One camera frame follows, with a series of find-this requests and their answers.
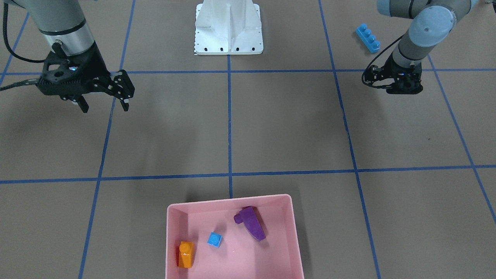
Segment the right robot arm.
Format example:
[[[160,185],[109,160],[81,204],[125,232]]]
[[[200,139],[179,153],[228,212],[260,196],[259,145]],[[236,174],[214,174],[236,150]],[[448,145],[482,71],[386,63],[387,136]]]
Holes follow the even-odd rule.
[[[51,51],[43,60],[23,58],[11,48],[7,23],[10,6],[25,9],[46,39]],[[36,86],[46,96],[71,101],[87,113],[84,95],[105,93],[117,99],[123,110],[135,87],[124,69],[115,74],[107,70],[92,31],[77,0],[5,0],[3,2],[2,36],[9,53],[20,60],[43,64],[39,78],[3,86],[2,91],[20,86]]]

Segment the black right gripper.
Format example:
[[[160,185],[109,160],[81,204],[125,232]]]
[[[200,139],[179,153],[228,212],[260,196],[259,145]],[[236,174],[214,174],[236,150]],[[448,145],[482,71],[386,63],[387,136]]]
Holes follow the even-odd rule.
[[[89,105],[83,94],[104,92],[117,99],[125,112],[135,87],[124,69],[110,77],[96,42],[80,54],[69,55],[62,42],[54,42],[36,87],[47,96],[58,95],[76,103],[83,113]]]

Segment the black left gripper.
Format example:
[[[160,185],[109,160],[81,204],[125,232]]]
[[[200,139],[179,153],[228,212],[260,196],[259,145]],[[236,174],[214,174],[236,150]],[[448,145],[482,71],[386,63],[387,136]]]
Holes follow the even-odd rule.
[[[422,64],[403,68],[395,62],[386,62],[383,67],[370,65],[364,71],[364,84],[388,94],[419,94],[423,91],[421,84]]]

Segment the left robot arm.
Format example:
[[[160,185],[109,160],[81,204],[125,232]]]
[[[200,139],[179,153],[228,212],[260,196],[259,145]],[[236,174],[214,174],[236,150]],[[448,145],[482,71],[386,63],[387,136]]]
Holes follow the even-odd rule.
[[[476,0],[378,0],[380,14],[412,21],[404,35],[393,42],[395,49],[386,63],[382,67],[373,63],[367,66],[362,83],[388,94],[422,92],[423,59],[476,4]]]

